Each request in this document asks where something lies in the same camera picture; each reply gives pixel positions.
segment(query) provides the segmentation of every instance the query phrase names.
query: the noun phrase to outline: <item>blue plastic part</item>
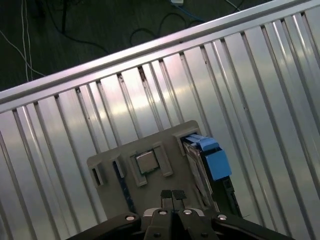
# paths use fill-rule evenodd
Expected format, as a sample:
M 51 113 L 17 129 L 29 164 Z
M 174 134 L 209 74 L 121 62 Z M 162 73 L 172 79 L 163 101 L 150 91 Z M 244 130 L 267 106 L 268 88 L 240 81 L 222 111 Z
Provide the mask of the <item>blue plastic part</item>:
M 198 145 L 203 152 L 219 148 L 219 143 L 212 137 L 191 134 L 186 137 L 192 142 L 192 146 Z M 214 181 L 231 175 L 231 168 L 224 150 L 217 151 L 205 156 L 212 178 Z
M 214 181 L 231 175 L 232 172 L 225 151 L 217 151 L 205 156 L 205 159 Z
M 219 143 L 217 143 L 217 141 L 212 137 L 191 134 L 190 136 L 186 137 L 186 139 L 200 145 L 202 151 L 208 151 L 219 147 Z

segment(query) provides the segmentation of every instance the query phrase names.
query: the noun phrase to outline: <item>bolt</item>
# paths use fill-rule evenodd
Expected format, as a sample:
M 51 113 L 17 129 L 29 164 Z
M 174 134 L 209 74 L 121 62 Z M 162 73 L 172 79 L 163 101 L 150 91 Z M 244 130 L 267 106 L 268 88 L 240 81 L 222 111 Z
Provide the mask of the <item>bolt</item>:
M 189 209 L 186 209 L 186 210 L 183 211 L 183 213 L 184 213 L 184 214 L 187 214 L 187 215 L 190 215 L 190 214 L 192 214 L 192 211 L 189 210 Z
M 220 219 L 220 220 L 227 220 L 227 216 L 226 216 L 226 215 L 223 215 L 223 214 L 220 214 L 220 215 L 218 215 L 218 219 Z
M 125 219 L 126 219 L 127 221 L 132 221 L 132 220 L 135 219 L 135 217 L 134 217 L 134 216 L 127 216 Z

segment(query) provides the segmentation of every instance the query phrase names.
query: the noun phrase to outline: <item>white cable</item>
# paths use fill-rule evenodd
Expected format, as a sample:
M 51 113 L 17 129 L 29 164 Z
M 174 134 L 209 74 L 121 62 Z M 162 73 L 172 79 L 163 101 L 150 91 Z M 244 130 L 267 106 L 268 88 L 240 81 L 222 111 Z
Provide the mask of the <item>white cable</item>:
M 13 44 L 8 40 L 8 38 L 6 37 L 6 35 L 5 35 L 1 30 L 0 30 L 0 34 L 4 37 L 4 39 L 5 39 L 12 47 L 14 47 L 14 48 L 20 53 L 20 55 L 21 55 L 21 57 L 23 58 L 25 64 L 26 64 L 34 73 L 39 74 L 39 75 L 44 76 L 44 77 L 46 76 L 46 75 L 44 75 L 43 73 L 34 70 L 34 69 L 29 65 L 29 63 L 27 62 L 26 58 L 24 57 L 24 55 L 22 54 L 22 52 L 19 50 L 19 48 L 17 48 L 15 45 L 13 45 Z
M 28 44 L 29 44 L 29 58 L 30 58 L 30 67 L 32 68 L 32 58 L 31 58 L 31 46 L 30 46 L 30 35 L 29 35 L 29 23 L 28 23 L 28 10 L 27 10 L 27 0 L 24 0 L 24 4 L 25 4 L 25 20 L 26 20 L 26 34 L 28 36 Z M 31 73 L 31 81 L 34 79 L 34 76 L 32 74 L 32 71 L 30 71 Z
M 21 0 L 21 21 L 22 21 L 23 52 L 24 52 L 24 59 L 26 59 L 27 58 L 27 54 L 26 54 L 26 44 L 25 44 L 24 0 Z M 29 82 L 27 64 L 25 64 L 25 75 L 26 75 L 26 81 Z
M 231 6 L 233 6 L 238 12 L 240 12 L 241 10 L 235 5 L 233 4 L 231 1 L 229 0 L 225 0 L 228 4 L 230 4 Z

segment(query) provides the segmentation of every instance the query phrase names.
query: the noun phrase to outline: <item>grooved metal surface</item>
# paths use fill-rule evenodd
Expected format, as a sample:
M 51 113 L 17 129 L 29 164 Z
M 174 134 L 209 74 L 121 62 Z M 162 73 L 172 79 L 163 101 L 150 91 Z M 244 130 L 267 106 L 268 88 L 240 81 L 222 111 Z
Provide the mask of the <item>grooved metal surface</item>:
M 320 240 L 319 5 L 276 0 L 1 92 L 1 239 L 105 221 L 87 158 L 196 120 L 245 219 Z

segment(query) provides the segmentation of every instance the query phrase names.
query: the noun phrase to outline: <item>blue cable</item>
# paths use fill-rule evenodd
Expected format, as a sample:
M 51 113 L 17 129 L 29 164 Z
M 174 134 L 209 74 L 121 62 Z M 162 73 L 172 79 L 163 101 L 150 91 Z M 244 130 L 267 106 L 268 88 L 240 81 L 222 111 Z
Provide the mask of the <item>blue cable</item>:
M 205 20 L 203 20 L 203 19 L 201 19 L 201 18 L 199 18 L 199 17 L 191 14 L 190 12 L 188 12 L 188 11 L 186 11 L 186 10 L 184 10 L 182 7 L 179 7 L 178 5 L 172 3 L 170 0 L 169 0 L 169 2 L 170 2 L 173 6 L 175 6 L 177 9 L 179 9 L 180 11 L 182 11 L 182 12 L 184 12 L 186 15 L 188 15 L 189 17 L 191 17 L 191 18 L 193 18 L 193 19 L 196 19 L 196 20 L 198 20 L 198 21 L 200 21 L 200 22 L 203 22 L 203 23 L 206 22 Z

